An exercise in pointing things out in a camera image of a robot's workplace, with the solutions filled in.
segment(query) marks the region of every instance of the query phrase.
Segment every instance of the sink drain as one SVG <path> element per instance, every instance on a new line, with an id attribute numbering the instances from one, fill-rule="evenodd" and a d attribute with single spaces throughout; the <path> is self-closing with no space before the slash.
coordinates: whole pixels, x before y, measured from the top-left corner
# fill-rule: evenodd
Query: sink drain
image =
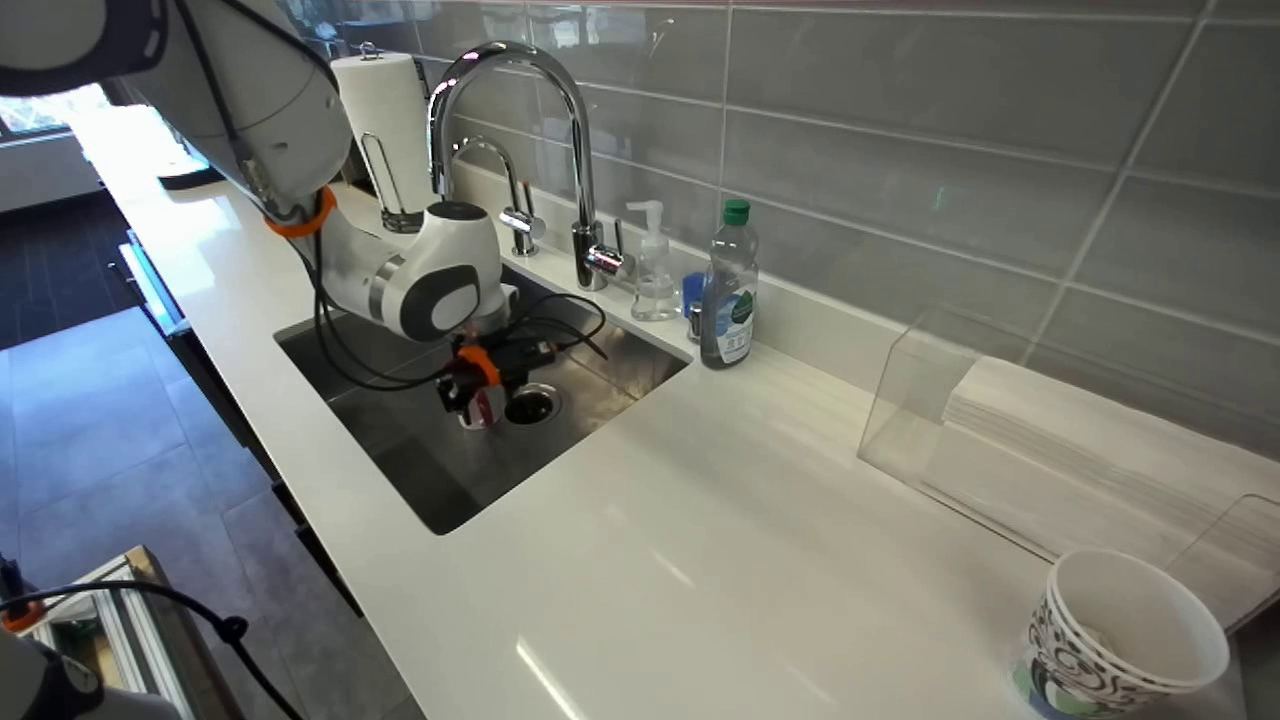
<path id="1" fill-rule="evenodd" d="M 541 426 L 557 414 L 557 390 L 550 384 L 541 384 L 541 390 L 521 390 L 510 399 L 506 399 L 506 421 L 510 426 Z"/>

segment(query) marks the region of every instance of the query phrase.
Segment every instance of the floor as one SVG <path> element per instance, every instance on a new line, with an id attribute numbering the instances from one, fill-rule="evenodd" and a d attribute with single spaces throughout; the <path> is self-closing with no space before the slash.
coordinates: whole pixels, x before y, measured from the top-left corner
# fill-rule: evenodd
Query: floor
<path id="1" fill-rule="evenodd" d="M 78 231 L 69 256 L 97 251 L 85 245 L 91 231 Z M 43 247 L 19 256 L 35 267 L 24 286 L 35 319 L 9 328 L 46 333 L 75 307 L 89 313 L 89 301 L 35 289 L 50 282 Z M 369 625 L 297 546 L 268 471 L 231 441 L 153 326 L 129 307 L 43 333 L 0 353 L 0 554 L 19 557 L 24 573 L 50 588 L 146 546 L 176 588 L 216 613 L 249 618 L 249 649 L 307 720 L 421 717 Z M 213 638 L 206 649 L 240 711 L 273 720 L 275 710 L 240 665 Z"/>
<path id="2" fill-rule="evenodd" d="M 0 217 L 0 347 L 129 307 L 123 217 L 100 197 Z"/>

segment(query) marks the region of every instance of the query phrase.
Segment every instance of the chrome faucet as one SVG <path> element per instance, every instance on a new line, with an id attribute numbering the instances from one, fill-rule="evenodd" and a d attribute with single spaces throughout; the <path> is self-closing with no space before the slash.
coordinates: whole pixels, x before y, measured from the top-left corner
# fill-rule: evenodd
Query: chrome faucet
<path id="1" fill-rule="evenodd" d="M 549 52 L 535 52 L 527 46 L 474 46 L 460 52 L 444 81 L 433 89 L 426 101 L 426 125 L 433 125 L 433 189 L 441 201 L 456 201 L 450 183 L 450 113 L 462 89 L 485 74 L 499 63 L 533 63 L 544 81 L 558 89 L 558 101 L 566 103 L 566 144 L 571 144 L 571 189 L 576 189 L 576 224 L 571 224 L 571 264 L 576 286 L 591 286 L 589 251 L 599 242 L 594 224 L 594 183 L 591 183 L 591 128 L 589 128 L 589 103 L 576 81 L 565 74 L 565 63 Z"/>
<path id="2" fill-rule="evenodd" d="M 494 156 L 504 165 L 506 207 L 499 211 L 499 220 L 510 229 L 510 251 L 514 256 L 533 256 L 535 251 L 535 235 L 544 231 L 544 220 L 533 207 L 527 181 L 521 183 L 521 175 L 514 175 L 510 154 L 491 136 L 460 136 L 450 144 L 450 156 L 467 156 L 467 154 L 487 154 L 487 156 Z"/>

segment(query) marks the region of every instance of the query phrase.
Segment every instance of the tile wall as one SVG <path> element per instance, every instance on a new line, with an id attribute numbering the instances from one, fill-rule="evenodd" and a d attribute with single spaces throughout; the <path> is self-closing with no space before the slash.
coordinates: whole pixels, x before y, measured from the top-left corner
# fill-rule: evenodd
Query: tile wall
<path id="1" fill-rule="evenodd" d="M 591 103 L 602 211 L 699 245 L 756 201 L 764 273 L 1280 457 L 1277 0 L 307 6 L 423 57 L 522 42 Z M 527 74 L 467 128 L 566 197 Z"/>

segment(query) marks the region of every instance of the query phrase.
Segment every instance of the stainless steel sink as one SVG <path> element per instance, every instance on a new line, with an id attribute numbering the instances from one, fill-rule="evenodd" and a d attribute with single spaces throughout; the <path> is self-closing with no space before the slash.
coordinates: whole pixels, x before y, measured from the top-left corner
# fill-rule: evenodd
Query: stainless steel sink
<path id="1" fill-rule="evenodd" d="M 522 275 L 506 273 L 504 282 L 521 289 L 521 303 L 549 296 L 549 289 Z M 557 319 L 571 328 L 594 326 L 594 315 L 576 303 L 541 307 L 557 307 Z M 337 333 L 358 359 L 390 375 L 423 375 L 450 357 L 446 341 L 398 341 L 354 315 L 337 315 Z M 408 394 L 370 394 L 342 379 L 342 373 L 337 373 L 328 359 L 337 357 L 333 341 L 322 357 L 310 326 L 284 328 L 275 341 L 435 538 L 467 525 L 480 508 L 522 484 L 535 469 L 591 437 L 599 426 L 683 369 L 683 359 L 606 319 L 594 336 L 606 359 L 599 359 L 591 347 L 571 347 L 557 365 L 533 373 L 527 390 L 550 395 L 550 414 L 544 421 L 504 421 L 474 431 L 460 427 L 460 421 L 444 414 L 433 384 Z"/>

